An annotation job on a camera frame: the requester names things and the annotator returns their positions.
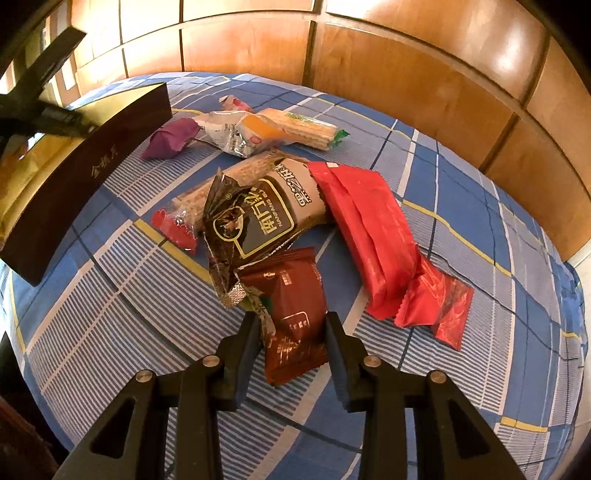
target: food wrapper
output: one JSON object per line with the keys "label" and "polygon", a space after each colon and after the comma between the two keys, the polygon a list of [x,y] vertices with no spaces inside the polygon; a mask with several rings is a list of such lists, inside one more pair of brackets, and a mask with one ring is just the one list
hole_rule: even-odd
{"label": "food wrapper", "polygon": [[[223,171],[239,185],[247,186],[260,179],[286,158],[279,150],[259,153]],[[180,249],[195,253],[199,232],[203,229],[203,207],[212,186],[211,177],[197,187],[175,197],[165,208],[152,216],[152,225]]]}
{"label": "food wrapper", "polygon": [[459,350],[474,289],[437,269],[421,255],[417,275],[404,296],[394,324],[430,325],[435,337]]}
{"label": "food wrapper", "polygon": [[396,315],[419,262],[419,252],[388,184],[376,171],[310,162],[363,283],[367,311],[378,320]]}
{"label": "food wrapper", "polygon": [[251,299],[260,299],[264,315],[273,323],[274,332],[265,332],[264,342],[265,376],[270,384],[283,384],[328,361],[326,297],[313,247],[273,255],[236,273]]}
{"label": "food wrapper", "polygon": [[226,95],[225,97],[220,98],[219,102],[222,106],[222,110],[224,111],[242,110],[244,112],[250,113],[255,112],[252,108],[250,108],[250,106],[233,95]]}
{"label": "food wrapper", "polygon": [[248,158],[263,150],[295,141],[275,122],[257,113],[212,112],[193,119],[206,133],[201,140],[237,157]]}
{"label": "food wrapper", "polygon": [[232,307],[246,295],[236,268],[266,258],[326,221],[307,160],[288,157],[250,186],[218,172],[203,211],[209,272],[217,296]]}
{"label": "food wrapper", "polygon": [[265,108],[259,112],[259,115],[273,120],[296,142],[319,150],[330,150],[349,135],[347,131],[335,125],[292,112]]}
{"label": "food wrapper", "polygon": [[141,155],[142,160],[166,160],[174,157],[193,141],[199,129],[192,118],[179,118],[164,125],[150,137],[148,148]]}

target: wooden furniture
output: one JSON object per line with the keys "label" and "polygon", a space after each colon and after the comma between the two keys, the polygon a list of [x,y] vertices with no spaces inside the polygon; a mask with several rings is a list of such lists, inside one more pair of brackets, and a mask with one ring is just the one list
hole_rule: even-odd
{"label": "wooden furniture", "polygon": [[75,54],[82,94],[173,69],[301,83],[437,138],[524,205],[563,259],[591,238],[591,96],[517,0],[119,4],[72,0],[89,33]]}

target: black snack bag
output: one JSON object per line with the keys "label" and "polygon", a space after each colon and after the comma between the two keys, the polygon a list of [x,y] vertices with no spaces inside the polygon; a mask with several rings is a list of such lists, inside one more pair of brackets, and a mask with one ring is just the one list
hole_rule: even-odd
{"label": "black snack bag", "polygon": [[218,171],[203,209],[203,236],[222,304],[233,307],[245,297],[235,268],[268,257],[325,221],[326,206],[305,159],[287,157],[247,187]]}

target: striped fabric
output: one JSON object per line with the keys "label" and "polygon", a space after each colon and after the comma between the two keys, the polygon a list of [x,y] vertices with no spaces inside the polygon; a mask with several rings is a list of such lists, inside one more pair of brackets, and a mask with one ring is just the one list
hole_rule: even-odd
{"label": "striped fabric", "polygon": [[[232,94],[256,111],[309,115],[351,135],[311,160],[372,168],[399,201],[421,251],[475,288],[462,350],[424,328],[398,329],[363,310],[367,295],[339,231],[323,225],[295,245],[314,246],[329,308],[367,350],[405,372],[449,373],[528,479],[548,478],[572,439],[587,338],[582,297],[537,222],[489,179],[402,121],[342,98],[251,74],[159,73],[115,82],[77,100],[167,82],[174,118],[214,111]],[[187,255],[152,227],[156,209],[237,159],[199,144],[172,160],[142,161],[144,141],[76,219],[45,279],[30,287],[0,265],[0,315],[42,412],[73,447],[137,370],[185,368],[236,332],[240,308],[217,302],[200,247]],[[347,414],[327,365],[277,388],[257,358],[243,408],[219,415],[229,479],[357,478],[364,414]],[[407,415],[408,474],[416,446]],[[174,477],[176,410],[165,473]]]}

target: brown snack package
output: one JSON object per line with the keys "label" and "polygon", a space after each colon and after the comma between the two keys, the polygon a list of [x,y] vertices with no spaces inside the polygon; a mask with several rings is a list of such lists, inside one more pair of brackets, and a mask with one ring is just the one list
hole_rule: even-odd
{"label": "brown snack package", "polygon": [[328,361],[326,297],[313,247],[272,255],[236,274],[248,292],[258,292],[275,326],[275,334],[264,342],[270,384],[280,385]]}
{"label": "brown snack package", "polygon": [[285,158],[248,187],[218,173],[203,224],[209,272],[222,304],[232,307],[246,295],[237,284],[236,268],[286,248],[300,233],[325,221],[326,206],[305,159]]}

